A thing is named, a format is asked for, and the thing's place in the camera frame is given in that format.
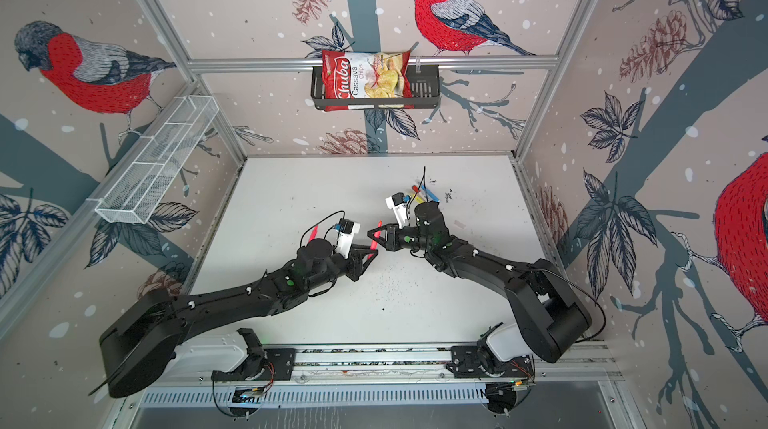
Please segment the blue marker pen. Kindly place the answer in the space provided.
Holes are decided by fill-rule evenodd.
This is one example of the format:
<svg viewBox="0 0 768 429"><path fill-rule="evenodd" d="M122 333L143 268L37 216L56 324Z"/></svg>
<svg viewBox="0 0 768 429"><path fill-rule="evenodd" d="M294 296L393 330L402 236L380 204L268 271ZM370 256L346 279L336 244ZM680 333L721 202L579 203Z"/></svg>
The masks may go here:
<svg viewBox="0 0 768 429"><path fill-rule="evenodd" d="M422 190L426 194L426 197L429 198L429 200L435 201L438 203L440 202L439 198L432 191L430 191L425 185L422 185Z"/></svg>

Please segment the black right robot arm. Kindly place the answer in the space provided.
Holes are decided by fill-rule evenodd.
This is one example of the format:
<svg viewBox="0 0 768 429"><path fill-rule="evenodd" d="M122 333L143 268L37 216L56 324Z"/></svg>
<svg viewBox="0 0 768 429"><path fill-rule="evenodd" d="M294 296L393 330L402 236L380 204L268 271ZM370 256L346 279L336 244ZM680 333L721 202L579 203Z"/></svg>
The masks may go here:
<svg viewBox="0 0 768 429"><path fill-rule="evenodd" d="M418 205L414 217L412 226L390 223L368 230L367 236L388 251L421 252L437 271L504 296L530 353L554 363L591 327L591 314L575 287L550 261L506 260L475 248L450 233L434 201Z"/></svg>

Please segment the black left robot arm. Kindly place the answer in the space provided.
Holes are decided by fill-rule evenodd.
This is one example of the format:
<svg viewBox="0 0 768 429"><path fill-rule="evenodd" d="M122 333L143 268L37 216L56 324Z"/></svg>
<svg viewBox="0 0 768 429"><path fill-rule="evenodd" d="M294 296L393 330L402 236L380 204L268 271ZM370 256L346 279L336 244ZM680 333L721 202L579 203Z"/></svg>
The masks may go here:
<svg viewBox="0 0 768 429"><path fill-rule="evenodd" d="M287 312L324 291L341 277L357 281L378 255L354 244L346 255L325 239L313 239L280 269L237 287L209 293L171 295L163 288L143 295L99 338L113 398L133 395L153 384L175 357L176 347L218 327Z"/></svg>

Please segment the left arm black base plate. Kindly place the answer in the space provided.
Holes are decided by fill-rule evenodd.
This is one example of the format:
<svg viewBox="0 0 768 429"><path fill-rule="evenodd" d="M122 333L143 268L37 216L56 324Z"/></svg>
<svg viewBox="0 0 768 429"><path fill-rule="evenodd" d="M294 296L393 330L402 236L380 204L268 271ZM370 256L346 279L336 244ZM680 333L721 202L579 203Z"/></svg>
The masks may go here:
<svg viewBox="0 0 768 429"><path fill-rule="evenodd" d="M278 347L262 348L260 351L248 352L241 363L242 379L245 381L283 382L292 378L297 350L295 348Z"/></svg>

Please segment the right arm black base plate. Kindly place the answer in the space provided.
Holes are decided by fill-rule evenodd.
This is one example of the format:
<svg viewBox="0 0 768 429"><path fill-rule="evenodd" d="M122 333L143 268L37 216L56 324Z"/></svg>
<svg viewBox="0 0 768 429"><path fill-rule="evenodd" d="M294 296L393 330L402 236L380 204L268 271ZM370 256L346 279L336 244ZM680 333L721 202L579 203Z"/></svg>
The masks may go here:
<svg viewBox="0 0 768 429"><path fill-rule="evenodd" d="M445 368L456 378L522 378L533 379L535 369L530 356L521 356L502 362L489 349L459 345L450 348L450 359Z"/></svg>

